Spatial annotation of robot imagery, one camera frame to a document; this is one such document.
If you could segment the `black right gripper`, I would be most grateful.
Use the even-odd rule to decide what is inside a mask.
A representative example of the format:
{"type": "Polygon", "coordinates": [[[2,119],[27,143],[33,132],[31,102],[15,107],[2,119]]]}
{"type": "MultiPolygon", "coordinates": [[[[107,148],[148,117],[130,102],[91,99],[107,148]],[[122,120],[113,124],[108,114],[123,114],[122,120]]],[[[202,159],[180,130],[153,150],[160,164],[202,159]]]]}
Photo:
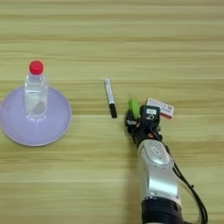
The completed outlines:
{"type": "Polygon", "coordinates": [[[163,140],[163,137],[159,134],[162,128],[158,122],[146,121],[137,123],[132,110],[127,111],[125,126],[136,146],[139,146],[144,140],[157,140],[159,142],[163,140]]]}

